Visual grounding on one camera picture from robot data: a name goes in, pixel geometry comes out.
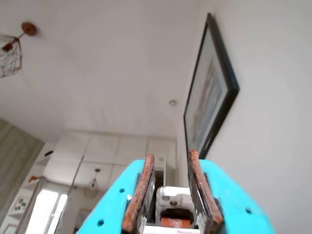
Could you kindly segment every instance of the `clamp jaw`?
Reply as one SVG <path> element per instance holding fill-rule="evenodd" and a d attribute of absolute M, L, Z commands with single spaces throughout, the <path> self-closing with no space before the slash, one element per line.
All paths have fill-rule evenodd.
<path fill-rule="evenodd" d="M 217 165 L 188 156 L 188 180 L 202 234 L 274 234 L 261 208 Z M 131 163 L 78 234 L 142 234 L 155 189 L 154 156 Z"/>

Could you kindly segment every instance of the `beige curtain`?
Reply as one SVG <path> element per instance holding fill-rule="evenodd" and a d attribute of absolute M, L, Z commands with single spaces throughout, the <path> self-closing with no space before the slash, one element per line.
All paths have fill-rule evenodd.
<path fill-rule="evenodd" d="M 42 190 L 42 187 L 45 184 L 45 182 L 46 182 L 46 178 L 41 176 L 15 234 L 25 234 L 27 227 L 28 227 L 28 223 L 30 221 L 31 214 L 33 213 L 33 210 L 34 210 L 37 196 Z"/>

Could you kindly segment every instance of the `ceiling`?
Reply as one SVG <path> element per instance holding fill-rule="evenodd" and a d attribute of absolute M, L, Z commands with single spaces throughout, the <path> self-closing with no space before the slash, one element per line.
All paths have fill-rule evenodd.
<path fill-rule="evenodd" d="M 0 79 L 0 117 L 51 142 L 65 129 L 175 137 L 202 4 L 1 0 L 1 33 L 28 20 L 39 34 Z"/>

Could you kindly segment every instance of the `turquoise clamp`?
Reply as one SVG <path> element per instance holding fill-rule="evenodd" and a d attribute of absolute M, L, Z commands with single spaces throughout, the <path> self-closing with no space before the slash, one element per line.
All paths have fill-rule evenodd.
<path fill-rule="evenodd" d="M 274 234 L 269 218 L 256 202 L 221 168 L 208 160 L 199 160 L 208 177 L 212 195 L 221 205 L 225 222 L 221 233 Z"/>
<path fill-rule="evenodd" d="M 121 234 L 127 202 L 134 195 L 144 160 L 132 162 L 109 188 L 84 221 L 78 234 Z"/>

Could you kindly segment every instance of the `ceiling light fixture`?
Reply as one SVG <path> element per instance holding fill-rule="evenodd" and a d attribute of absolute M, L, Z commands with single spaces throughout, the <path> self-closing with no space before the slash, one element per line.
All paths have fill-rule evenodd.
<path fill-rule="evenodd" d="M 176 100 L 170 100 L 169 101 L 169 105 L 171 105 L 171 106 L 176 106 Z"/>
<path fill-rule="evenodd" d="M 18 37 L 0 34 L 0 78 L 14 75 L 21 69 L 23 53 L 20 38 L 25 34 L 34 36 L 37 32 L 29 22 L 22 23 L 21 28 L 23 33 Z"/>
<path fill-rule="evenodd" d="M 83 195 L 86 198 L 95 198 L 99 192 L 97 174 L 101 171 L 101 169 L 96 168 L 94 171 L 96 172 L 94 179 L 90 181 L 88 186 L 86 186 L 83 191 Z"/>

